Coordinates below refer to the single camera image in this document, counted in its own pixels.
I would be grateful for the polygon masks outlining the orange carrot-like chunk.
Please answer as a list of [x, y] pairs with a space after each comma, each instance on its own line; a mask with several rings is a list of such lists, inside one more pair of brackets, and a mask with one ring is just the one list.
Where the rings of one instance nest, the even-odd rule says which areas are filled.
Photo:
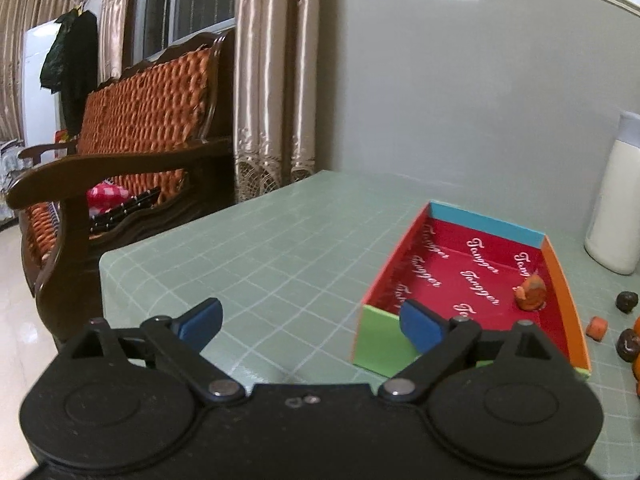
[[586, 327], [586, 335], [595, 341], [602, 341], [607, 331], [608, 321], [600, 316], [594, 316]]

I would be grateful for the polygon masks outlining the colourful cardboard tray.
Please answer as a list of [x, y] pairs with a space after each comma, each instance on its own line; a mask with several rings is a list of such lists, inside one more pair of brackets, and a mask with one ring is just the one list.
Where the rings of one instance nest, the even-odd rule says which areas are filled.
[[[523, 311], [513, 289], [538, 274], [546, 304]], [[362, 300], [352, 362], [390, 377], [420, 354], [401, 333], [401, 304], [416, 300], [443, 318], [464, 316], [485, 330], [537, 324], [579, 374], [591, 362], [575, 301], [549, 237], [455, 206], [429, 202], [401, 237]]]

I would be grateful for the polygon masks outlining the orange fruit piece in tray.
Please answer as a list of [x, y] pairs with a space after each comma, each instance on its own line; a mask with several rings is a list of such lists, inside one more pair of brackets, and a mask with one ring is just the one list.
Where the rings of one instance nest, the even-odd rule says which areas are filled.
[[547, 300], [547, 286], [544, 280], [533, 274], [513, 289], [516, 305], [523, 311], [535, 311], [542, 308]]

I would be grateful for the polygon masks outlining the green checked tablecloth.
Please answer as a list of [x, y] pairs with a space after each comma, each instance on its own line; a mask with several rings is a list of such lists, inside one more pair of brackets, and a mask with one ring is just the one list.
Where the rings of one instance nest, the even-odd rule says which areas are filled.
[[216, 297], [224, 327], [204, 354], [244, 386], [377, 385], [378, 375], [350, 362], [360, 300], [430, 200], [550, 236], [580, 319], [608, 322], [605, 338], [588, 344], [589, 383], [605, 414], [590, 466], [604, 478], [637, 478], [639, 399], [630, 366], [615, 350], [634, 317], [617, 310], [615, 298], [637, 290], [638, 276], [608, 272], [585, 253], [580, 229], [499, 205], [497, 192], [454, 196], [413, 179], [322, 171], [103, 255], [105, 317], [115, 327], [132, 327]]

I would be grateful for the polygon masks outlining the red checked cloth bundle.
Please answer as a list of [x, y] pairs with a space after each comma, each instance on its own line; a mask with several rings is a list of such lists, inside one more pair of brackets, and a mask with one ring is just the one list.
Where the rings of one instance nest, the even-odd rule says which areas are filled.
[[131, 193], [126, 188], [110, 182], [101, 182], [86, 193], [89, 216], [104, 214], [126, 203], [130, 198]]

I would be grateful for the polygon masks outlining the dark round fruit near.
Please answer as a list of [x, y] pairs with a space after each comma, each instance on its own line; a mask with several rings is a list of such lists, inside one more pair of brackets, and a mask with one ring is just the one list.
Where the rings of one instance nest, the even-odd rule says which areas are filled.
[[640, 336], [632, 328], [626, 328], [620, 333], [615, 349], [623, 361], [634, 362], [640, 354]]

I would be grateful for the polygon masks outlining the dark round fruit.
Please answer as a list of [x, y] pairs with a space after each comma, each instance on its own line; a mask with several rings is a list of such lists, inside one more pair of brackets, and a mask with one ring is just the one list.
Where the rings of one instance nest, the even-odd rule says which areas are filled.
[[640, 354], [640, 336], [632, 328], [626, 328], [620, 333], [615, 349], [623, 361], [634, 362]]
[[615, 307], [625, 314], [630, 313], [638, 306], [639, 296], [636, 292], [624, 290], [620, 292], [615, 299]]

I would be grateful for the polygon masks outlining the dark round fruit far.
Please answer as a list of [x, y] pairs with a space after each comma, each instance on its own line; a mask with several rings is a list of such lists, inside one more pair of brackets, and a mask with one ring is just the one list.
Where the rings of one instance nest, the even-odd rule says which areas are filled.
[[624, 290], [620, 292], [615, 299], [615, 307], [625, 314], [630, 313], [638, 306], [639, 296], [636, 292]]

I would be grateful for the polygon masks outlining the orange tangerine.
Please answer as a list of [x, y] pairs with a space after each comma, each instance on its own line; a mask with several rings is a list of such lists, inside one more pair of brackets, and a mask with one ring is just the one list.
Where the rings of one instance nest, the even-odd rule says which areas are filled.
[[634, 379], [640, 382], [640, 354], [638, 354], [632, 363], [632, 374], [634, 374]]
[[632, 329], [634, 330], [634, 333], [639, 337], [640, 336], [640, 318], [639, 317], [636, 319], [636, 322], [634, 322], [634, 327]]

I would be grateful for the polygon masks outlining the wooden bench with orange cushion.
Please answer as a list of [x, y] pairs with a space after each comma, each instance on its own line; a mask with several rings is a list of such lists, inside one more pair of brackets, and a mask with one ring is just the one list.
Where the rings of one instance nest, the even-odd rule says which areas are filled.
[[[233, 204], [234, 47], [233, 30], [201, 32], [100, 84], [63, 156], [12, 182], [26, 282], [57, 346], [102, 315], [104, 254]], [[131, 198], [90, 217], [101, 182]]]

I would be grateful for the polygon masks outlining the white thermos jug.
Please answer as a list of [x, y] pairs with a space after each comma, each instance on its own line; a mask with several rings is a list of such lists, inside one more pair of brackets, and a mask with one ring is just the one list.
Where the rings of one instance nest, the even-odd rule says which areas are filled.
[[639, 115], [621, 112], [594, 203], [585, 248], [608, 270], [633, 274], [639, 263]]

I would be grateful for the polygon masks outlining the white refrigerator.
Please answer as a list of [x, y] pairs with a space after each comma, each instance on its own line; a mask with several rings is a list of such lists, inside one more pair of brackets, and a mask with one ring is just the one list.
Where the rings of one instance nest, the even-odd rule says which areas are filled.
[[25, 145], [50, 144], [55, 133], [63, 128], [60, 95], [43, 88], [42, 66], [60, 25], [43, 23], [24, 32], [22, 75], [22, 123]]

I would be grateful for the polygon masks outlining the black jacket hanging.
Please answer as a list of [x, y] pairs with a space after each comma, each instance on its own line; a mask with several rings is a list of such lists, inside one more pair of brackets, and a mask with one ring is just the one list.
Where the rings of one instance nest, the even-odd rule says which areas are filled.
[[40, 74], [43, 88], [58, 93], [68, 134], [78, 136], [88, 95], [98, 84], [98, 20], [91, 11], [72, 9], [60, 25]]

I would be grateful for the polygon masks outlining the window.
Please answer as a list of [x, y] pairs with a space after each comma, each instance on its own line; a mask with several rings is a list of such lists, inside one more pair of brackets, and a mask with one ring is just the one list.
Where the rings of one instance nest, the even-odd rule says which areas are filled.
[[137, 63], [234, 18], [234, 0], [131, 0], [129, 58]]

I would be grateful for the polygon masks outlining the beige curtain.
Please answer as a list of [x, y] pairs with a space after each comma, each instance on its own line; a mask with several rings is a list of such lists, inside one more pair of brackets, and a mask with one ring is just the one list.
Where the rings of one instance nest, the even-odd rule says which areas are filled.
[[234, 171], [241, 202], [314, 173], [320, 0], [235, 0]]

